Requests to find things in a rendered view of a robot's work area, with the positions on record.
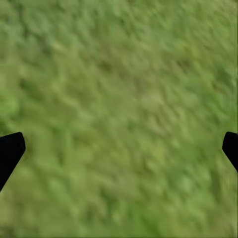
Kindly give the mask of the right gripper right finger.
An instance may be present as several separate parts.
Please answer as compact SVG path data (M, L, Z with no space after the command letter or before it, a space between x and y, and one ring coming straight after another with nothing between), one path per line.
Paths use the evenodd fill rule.
M238 172L238 134L227 132L222 149Z

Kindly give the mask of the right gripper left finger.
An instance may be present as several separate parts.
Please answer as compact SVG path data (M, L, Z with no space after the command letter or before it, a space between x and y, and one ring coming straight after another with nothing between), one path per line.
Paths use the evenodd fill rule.
M22 132L0 137L0 192L25 151Z

